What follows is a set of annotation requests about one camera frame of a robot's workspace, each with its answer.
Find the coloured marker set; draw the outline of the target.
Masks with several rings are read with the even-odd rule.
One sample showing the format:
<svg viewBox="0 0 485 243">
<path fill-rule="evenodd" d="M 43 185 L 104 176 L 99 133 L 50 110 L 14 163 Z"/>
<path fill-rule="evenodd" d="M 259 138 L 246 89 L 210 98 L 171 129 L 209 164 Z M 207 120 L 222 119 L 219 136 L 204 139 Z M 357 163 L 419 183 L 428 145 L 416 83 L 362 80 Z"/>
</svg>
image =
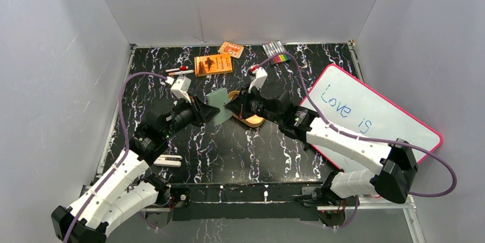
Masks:
<svg viewBox="0 0 485 243">
<path fill-rule="evenodd" d="M 270 59 L 269 63 L 271 65 L 276 65 L 291 60 L 290 56 L 284 54 L 287 53 L 287 50 L 279 40 L 264 43 L 262 44 L 262 47 L 263 51 Z"/>
</svg>

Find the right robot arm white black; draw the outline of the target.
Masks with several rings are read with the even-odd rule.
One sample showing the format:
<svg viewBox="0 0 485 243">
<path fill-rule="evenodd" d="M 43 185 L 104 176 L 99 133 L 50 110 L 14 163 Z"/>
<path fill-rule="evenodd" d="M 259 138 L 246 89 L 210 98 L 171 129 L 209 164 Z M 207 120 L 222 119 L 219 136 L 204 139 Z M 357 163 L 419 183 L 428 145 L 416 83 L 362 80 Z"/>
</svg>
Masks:
<svg viewBox="0 0 485 243">
<path fill-rule="evenodd" d="M 406 202 L 418 170 L 412 149 L 397 139 L 381 145 L 347 137 L 336 125 L 319 125 L 319 114 L 295 105 L 278 83 L 261 89 L 245 86 L 224 107 L 241 119 L 253 115 L 278 125 L 285 136 L 322 146 L 357 161 L 365 168 L 353 172 L 333 172 L 320 188 L 305 188 L 296 202 L 306 207 L 345 204 L 353 196 L 378 195 L 395 204 Z"/>
</svg>

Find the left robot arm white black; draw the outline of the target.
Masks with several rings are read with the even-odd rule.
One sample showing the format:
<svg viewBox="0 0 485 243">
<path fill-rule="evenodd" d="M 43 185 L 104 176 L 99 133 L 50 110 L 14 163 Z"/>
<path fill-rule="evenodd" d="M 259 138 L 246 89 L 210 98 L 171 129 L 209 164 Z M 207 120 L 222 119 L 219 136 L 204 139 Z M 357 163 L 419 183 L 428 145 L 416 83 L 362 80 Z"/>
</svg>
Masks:
<svg viewBox="0 0 485 243">
<path fill-rule="evenodd" d="M 125 149 L 102 177 L 78 200 L 51 214 L 56 237 L 63 242 L 105 242 L 108 235 L 141 209 L 165 206 L 168 183 L 151 174 L 134 189 L 129 186 L 168 148 L 169 140 L 188 125 L 203 126 L 220 109 L 191 95 L 154 103 Z"/>
</svg>

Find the red capped marker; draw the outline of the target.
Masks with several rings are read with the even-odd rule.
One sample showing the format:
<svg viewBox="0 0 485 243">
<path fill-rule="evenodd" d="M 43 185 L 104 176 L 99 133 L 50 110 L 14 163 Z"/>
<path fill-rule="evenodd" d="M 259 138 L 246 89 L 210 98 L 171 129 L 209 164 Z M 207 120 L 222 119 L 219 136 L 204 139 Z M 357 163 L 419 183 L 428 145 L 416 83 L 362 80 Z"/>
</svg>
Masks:
<svg viewBox="0 0 485 243">
<path fill-rule="evenodd" d="M 165 72 L 166 73 L 172 73 L 172 72 L 186 71 L 186 70 L 188 70 L 188 67 L 187 66 L 180 66 L 180 67 L 173 68 L 173 69 L 167 69 L 167 70 L 165 70 Z"/>
</svg>

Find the tan oval tray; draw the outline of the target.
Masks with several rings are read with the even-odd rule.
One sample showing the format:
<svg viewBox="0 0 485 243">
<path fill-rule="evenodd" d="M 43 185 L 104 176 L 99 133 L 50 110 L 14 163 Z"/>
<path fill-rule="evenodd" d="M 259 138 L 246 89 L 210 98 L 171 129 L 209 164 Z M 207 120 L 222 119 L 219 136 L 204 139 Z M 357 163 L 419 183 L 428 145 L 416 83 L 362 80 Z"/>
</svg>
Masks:
<svg viewBox="0 0 485 243">
<path fill-rule="evenodd" d="M 232 101 L 240 92 L 238 90 L 234 90 L 228 93 L 228 98 Z M 238 117 L 238 115 L 232 113 L 232 117 L 234 117 L 236 120 L 239 120 L 243 124 L 249 126 L 250 128 L 258 128 L 260 127 L 265 119 L 262 117 L 259 117 L 257 115 L 253 115 L 249 118 L 246 119 L 241 119 Z"/>
</svg>

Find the white whiteboard eraser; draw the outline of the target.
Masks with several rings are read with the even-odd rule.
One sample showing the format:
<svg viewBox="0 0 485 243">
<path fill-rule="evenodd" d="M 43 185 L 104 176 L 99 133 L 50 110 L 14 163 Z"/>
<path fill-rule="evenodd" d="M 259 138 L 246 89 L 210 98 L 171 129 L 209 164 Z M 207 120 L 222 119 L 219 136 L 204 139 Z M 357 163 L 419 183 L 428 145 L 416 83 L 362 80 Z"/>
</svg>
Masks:
<svg viewBox="0 0 485 243">
<path fill-rule="evenodd" d="M 154 165 L 168 168 L 179 168 L 181 166 L 182 156 L 162 154 L 155 161 Z"/>
</svg>

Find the aluminium frame rail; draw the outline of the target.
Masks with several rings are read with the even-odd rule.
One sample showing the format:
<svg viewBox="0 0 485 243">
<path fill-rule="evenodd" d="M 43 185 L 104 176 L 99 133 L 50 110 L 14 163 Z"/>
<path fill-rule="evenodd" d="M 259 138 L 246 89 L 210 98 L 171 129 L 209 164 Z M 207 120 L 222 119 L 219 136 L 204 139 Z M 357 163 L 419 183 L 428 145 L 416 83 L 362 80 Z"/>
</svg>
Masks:
<svg viewBox="0 0 485 243">
<path fill-rule="evenodd" d="M 338 229 L 338 228 L 345 227 L 355 217 L 355 214 L 358 208 L 360 209 L 404 209 L 406 211 L 416 208 L 415 203 L 412 200 L 412 197 L 408 197 L 406 202 L 403 204 L 395 204 L 385 200 L 382 197 L 377 198 L 374 196 L 364 196 L 364 197 L 359 197 L 359 198 L 354 197 L 354 198 L 356 200 L 356 205 L 355 205 L 355 208 L 351 211 L 352 215 L 346 217 L 345 219 L 346 222 L 339 227 L 334 227 L 334 228 L 330 228 L 329 226 L 325 226 L 325 227 L 328 227 L 330 229 Z"/>
</svg>

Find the white marker pen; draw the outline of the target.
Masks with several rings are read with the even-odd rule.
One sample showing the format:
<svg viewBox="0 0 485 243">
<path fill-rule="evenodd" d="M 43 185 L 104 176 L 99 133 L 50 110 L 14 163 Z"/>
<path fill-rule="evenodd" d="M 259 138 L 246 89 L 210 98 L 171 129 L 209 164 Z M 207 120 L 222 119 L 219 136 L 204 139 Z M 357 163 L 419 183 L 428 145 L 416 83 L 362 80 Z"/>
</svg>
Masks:
<svg viewBox="0 0 485 243">
<path fill-rule="evenodd" d="M 192 74 L 192 73 L 194 73 L 194 70 L 180 70 L 180 71 L 168 73 L 168 76 L 184 75 L 184 74 Z"/>
</svg>

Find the pink framed whiteboard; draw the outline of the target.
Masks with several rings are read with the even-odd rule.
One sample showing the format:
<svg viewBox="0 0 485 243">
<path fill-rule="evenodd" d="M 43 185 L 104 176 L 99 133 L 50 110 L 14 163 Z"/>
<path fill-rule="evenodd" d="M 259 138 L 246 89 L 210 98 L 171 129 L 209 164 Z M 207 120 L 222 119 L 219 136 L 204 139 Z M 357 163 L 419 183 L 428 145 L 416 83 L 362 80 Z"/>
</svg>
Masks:
<svg viewBox="0 0 485 243">
<path fill-rule="evenodd" d="M 313 101 L 327 120 L 369 138 L 407 142 L 433 152 L 443 137 L 335 64 L 327 66 L 301 106 Z"/>
</svg>

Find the orange book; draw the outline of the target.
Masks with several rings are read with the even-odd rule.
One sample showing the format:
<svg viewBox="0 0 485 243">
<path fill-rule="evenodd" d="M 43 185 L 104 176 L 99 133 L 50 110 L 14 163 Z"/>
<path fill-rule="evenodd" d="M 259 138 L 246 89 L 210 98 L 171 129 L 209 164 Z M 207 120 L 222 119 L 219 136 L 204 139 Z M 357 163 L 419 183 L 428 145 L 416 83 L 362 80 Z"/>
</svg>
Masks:
<svg viewBox="0 0 485 243">
<path fill-rule="evenodd" d="M 214 54 L 194 58 L 197 77 L 226 74 L 233 72 L 232 58 L 229 54 Z"/>
</svg>

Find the small orange card pack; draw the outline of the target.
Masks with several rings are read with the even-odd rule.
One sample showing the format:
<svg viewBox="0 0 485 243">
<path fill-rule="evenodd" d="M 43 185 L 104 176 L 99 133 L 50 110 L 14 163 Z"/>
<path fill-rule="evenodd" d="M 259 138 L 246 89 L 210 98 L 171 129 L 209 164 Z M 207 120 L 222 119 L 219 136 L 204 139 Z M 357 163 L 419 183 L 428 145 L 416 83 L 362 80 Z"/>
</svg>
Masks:
<svg viewBox="0 0 485 243">
<path fill-rule="evenodd" d="M 240 58 L 244 51 L 244 46 L 225 41 L 219 48 L 220 54 L 228 54 L 233 58 Z"/>
</svg>

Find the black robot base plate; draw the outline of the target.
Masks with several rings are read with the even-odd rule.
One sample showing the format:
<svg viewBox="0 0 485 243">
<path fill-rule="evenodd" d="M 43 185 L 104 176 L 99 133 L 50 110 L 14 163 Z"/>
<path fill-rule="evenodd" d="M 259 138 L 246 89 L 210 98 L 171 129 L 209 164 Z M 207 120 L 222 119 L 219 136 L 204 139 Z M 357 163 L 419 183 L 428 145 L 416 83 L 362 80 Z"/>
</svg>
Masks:
<svg viewBox="0 0 485 243">
<path fill-rule="evenodd" d="M 354 197 L 330 196 L 321 182 L 172 184 L 154 205 L 141 211 L 151 225 L 208 219 L 285 219 L 339 227 L 352 215 Z"/>
</svg>

